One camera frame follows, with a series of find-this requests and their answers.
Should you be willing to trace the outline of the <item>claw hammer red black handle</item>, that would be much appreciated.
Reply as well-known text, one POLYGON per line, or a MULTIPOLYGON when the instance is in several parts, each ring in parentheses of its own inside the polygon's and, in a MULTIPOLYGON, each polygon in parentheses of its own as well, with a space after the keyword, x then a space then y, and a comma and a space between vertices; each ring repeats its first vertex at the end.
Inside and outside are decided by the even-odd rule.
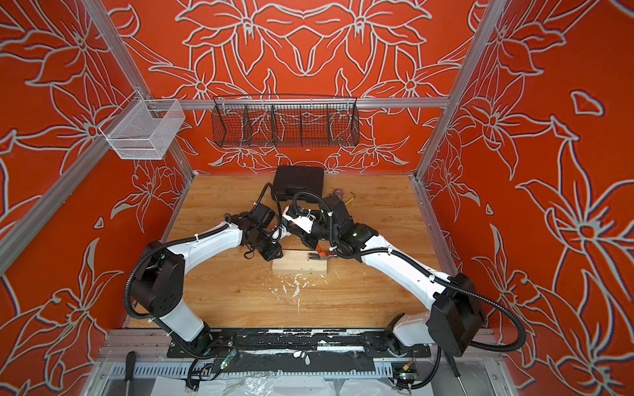
POLYGON ((331 248, 323 248, 320 245, 317 245, 313 250, 308 253, 308 259, 310 260, 329 260, 331 258, 337 257, 338 254, 335 250, 331 248))

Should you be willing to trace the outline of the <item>light wooden block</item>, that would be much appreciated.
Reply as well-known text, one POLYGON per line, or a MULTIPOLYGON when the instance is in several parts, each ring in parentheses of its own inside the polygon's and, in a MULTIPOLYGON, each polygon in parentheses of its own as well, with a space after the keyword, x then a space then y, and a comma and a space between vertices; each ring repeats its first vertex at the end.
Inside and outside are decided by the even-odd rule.
POLYGON ((327 270, 328 261, 313 251, 283 250, 282 257, 272 261, 275 275, 325 276, 327 270))

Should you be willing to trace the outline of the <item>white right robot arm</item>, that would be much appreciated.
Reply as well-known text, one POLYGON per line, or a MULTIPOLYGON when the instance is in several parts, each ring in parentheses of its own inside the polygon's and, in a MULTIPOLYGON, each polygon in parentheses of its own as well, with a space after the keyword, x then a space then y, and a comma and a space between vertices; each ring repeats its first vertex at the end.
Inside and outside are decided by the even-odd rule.
POLYGON ((283 213, 295 234, 311 242, 326 240, 340 258, 357 260, 391 278, 429 312, 427 333, 446 353, 460 357, 484 323, 482 299, 473 281, 426 266, 397 249, 376 229, 358 223, 337 196, 320 198, 306 191, 292 197, 283 213))

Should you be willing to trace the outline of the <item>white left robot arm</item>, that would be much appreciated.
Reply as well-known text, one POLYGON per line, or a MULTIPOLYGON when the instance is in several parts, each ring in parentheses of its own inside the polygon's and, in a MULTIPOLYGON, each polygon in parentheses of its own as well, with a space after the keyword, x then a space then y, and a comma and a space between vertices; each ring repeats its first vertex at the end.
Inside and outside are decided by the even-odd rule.
POLYGON ((279 214, 257 204, 252 211, 226 214, 218 226, 185 239, 146 245, 124 287, 123 303, 133 319, 149 319, 162 328, 188 356, 207 358, 219 343, 208 324, 185 302, 184 281, 193 269, 213 257, 244 247, 266 261, 282 256, 288 235, 279 214))

